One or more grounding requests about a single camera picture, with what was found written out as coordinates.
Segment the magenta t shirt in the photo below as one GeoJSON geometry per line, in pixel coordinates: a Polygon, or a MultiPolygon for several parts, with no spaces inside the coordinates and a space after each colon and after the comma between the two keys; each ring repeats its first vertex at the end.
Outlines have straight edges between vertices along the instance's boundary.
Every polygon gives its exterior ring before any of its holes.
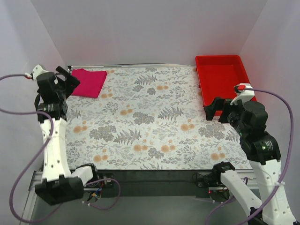
{"type": "Polygon", "coordinates": [[[107,72],[75,69],[72,71],[72,76],[80,81],[80,84],[73,91],[72,96],[98,98],[106,80],[107,72]]]}

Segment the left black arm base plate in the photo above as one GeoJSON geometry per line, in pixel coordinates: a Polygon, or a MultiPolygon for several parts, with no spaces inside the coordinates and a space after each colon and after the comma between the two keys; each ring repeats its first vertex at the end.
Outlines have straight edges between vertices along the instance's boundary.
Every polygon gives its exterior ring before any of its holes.
{"type": "Polygon", "coordinates": [[[99,173],[97,175],[97,180],[102,180],[102,179],[105,179],[105,180],[94,184],[93,187],[113,188],[114,181],[111,181],[108,179],[114,179],[114,178],[115,178],[115,174],[113,174],[113,173],[99,173]]]}

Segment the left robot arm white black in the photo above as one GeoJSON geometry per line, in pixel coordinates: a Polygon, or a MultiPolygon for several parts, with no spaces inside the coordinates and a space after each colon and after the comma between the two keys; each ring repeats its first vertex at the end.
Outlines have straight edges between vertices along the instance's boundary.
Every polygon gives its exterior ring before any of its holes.
{"type": "Polygon", "coordinates": [[[38,112],[42,112],[37,116],[37,120],[43,139],[50,138],[44,148],[41,183],[35,186],[35,192],[51,206],[80,199],[83,197],[85,185],[93,188],[100,181],[93,163],[82,165],[72,172],[67,162],[66,99],[80,81],[60,66],[54,73],[36,65],[31,74],[38,85],[35,107],[38,112]]]}

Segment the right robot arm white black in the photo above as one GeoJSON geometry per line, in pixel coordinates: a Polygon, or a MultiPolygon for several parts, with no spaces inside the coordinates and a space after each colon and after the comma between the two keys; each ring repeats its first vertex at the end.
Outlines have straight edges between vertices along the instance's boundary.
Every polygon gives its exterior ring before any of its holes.
{"type": "Polygon", "coordinates": [[[229,162],[215,164],[212,180],[225,185],[243,208],[248,225],[298,225],[293,215],[280,177],[281,153],[276,139],[266,132],[268,114],[256,101],[232,105],[230,99],[217,97],[204,108],[206,119],[212,120],[221,111],[219,122],[229,123],[240,136],[240,145],[253,169],[260,197],[239,178],[229,162]]]}

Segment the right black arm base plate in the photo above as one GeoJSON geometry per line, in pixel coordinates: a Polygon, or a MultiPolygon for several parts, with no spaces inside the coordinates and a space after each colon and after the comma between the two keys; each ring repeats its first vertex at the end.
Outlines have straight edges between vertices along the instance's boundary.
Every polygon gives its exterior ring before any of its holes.
{"type": "Polygon", "coordinates": [[[199,188],[209,188],[209,187],[223,187],[223,185],[221,183],[219,183],[218,181],[216,181],[213,176],[212,173],[194,173],[192,175],[192,181],[195,183],[195,185],[199,188]]]}

